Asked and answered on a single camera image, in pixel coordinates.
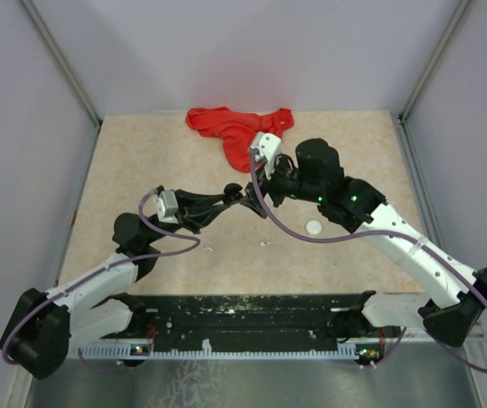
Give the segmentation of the black earbud charging case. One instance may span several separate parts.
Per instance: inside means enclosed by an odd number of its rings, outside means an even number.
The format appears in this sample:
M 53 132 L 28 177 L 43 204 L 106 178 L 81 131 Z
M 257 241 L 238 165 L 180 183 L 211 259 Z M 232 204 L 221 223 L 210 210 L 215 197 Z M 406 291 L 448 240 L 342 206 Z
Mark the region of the black earbud charging case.
M 237 183 L 229 183 L 224 187 L 224 203 L 235 203 L 244 197 L 242 194 L 243 187 Z

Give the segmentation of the white earbud charging case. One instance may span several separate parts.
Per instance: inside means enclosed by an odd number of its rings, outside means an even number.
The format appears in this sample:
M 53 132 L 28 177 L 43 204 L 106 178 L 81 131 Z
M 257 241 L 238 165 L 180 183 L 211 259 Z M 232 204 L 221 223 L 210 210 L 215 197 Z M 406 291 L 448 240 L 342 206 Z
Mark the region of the white earbud charging case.
M 305 230 L 309 236 L 317 236 L 322 233 L 323 226 L 320 221 L 312 219 L 305 224 Z

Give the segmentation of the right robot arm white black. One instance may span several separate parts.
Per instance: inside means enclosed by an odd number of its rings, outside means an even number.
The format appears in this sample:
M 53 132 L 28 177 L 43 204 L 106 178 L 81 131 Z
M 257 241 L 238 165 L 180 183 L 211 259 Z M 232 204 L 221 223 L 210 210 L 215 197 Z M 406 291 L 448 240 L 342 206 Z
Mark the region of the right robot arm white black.
M 370 295 L 350 318 L 363 337 L 379 327 L 420 328 L 441 343 L 459 348 L 477 323 L 487 299 L 487 268 L 476 270 L 439 249 L 414 229 L 385 195 L 344 172 L 336 149 L 323 139 L 307 139 L 290 157 L 281 140 L 258 133 L 250 144 L 253 198 L 274 207 L 286 198 L 316 204 L 320 214 L 389 256 L 422 288 L 421 293 Z

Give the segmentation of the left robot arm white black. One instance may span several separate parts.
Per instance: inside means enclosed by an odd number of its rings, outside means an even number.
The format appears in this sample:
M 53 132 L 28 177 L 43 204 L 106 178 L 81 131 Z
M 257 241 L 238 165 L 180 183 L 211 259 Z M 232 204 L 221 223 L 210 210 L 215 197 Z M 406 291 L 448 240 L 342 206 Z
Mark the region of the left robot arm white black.
M 117 248 L 103 263 L 64 285 L 45 292 L 32 288 L 19 297 L 0 339 L 3 361 L 44 379 L 92 341 L 119 332 L 142 335 L 148 317 L 125 289 L 152 272 L 158 259 L 199 247 L 198 234 L 241 203 L 241 191 L 227 184 L 217 195 L 161 186 L 147 192 L 136 213 L 116 218 Z

